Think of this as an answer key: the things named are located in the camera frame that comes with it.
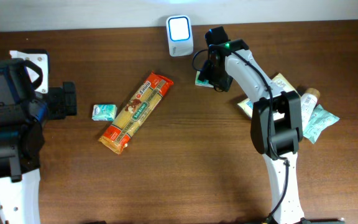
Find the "cream noodle packet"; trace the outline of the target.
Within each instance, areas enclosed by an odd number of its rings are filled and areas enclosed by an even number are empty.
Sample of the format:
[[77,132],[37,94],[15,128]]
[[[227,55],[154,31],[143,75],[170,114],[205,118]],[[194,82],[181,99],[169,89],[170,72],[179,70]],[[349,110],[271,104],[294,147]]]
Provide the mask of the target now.
[[[296,91],[295,87],[281,74],[278,73],[272,79],[274,84],[282,88],[285,92]],[[245,99],[237,104],[238,107],[251,119],[252,118],[252,110],[253,110],[253,103],[250,99]],[[284,113],[279,113],[275,111],[273,113],[273,120],[276,121],[278,119],[284,118]]]

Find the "teal flushable wipes pack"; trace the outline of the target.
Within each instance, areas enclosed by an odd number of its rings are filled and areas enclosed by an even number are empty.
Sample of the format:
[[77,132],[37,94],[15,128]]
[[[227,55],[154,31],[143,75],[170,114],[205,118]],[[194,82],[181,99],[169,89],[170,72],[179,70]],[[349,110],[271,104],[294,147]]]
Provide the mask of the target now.
[[303,130],[303,136],[312,144],[315,144],[321,132],[339,120],[339,117],[326,111],[321,105],[318,105],[314,108],[308,124]]

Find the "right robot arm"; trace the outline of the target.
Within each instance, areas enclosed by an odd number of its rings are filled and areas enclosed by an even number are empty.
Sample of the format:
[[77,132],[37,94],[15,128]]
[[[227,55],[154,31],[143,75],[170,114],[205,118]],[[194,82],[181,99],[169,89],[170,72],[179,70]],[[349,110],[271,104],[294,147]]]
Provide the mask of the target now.
[[216,91],[237,82],[252,102],[250,136],[264,158],[272,191],[272,210],[265,223],[305,223],[296,177],[299,143],[303,138],[300,96],[286,92],[263,72],[242,40],[230,40],[223,27],[204,35],[208,58],[198,79]]

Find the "orange spaghetti packet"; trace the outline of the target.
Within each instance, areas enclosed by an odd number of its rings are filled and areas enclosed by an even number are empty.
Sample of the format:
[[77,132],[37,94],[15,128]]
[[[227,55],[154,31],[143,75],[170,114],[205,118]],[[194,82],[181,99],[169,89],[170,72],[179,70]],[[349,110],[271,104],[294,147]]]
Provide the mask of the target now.
[[99,142],[121,154],[171,86],[171,79],[152,72],[105,130]]

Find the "white label packet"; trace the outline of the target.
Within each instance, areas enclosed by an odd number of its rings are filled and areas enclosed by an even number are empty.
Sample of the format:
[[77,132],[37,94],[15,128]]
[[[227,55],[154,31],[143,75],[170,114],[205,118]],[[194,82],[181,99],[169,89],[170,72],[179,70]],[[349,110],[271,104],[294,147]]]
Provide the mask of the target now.
[[301,121],[303,131],[306,129],[312,112],[320,98],[321,93],[315,88],[308,88],[301,96]]

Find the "small teal tissue pack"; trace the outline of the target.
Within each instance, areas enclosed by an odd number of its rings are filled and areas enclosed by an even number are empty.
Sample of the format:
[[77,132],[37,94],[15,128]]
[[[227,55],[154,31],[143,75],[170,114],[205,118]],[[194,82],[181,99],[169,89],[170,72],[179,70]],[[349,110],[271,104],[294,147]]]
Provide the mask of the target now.
[[208,88],[213,88],[213,86],[209,83],[209,80],[205,79],[203,81],[199,80],[199,75],[200,75],[200,72],[197,71],[196,73],[196,78],[195,78],[195,85],[196,86],[203,86],[203,87],[208,87]]

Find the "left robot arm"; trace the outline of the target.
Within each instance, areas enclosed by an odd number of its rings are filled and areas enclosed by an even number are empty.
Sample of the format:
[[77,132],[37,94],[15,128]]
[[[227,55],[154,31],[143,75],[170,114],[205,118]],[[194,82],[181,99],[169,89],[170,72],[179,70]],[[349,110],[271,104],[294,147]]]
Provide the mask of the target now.
[[0,223],[40,223],[40,150],[47,121],[77,114],[73,82],[48,86],[44,49],[0,61]]

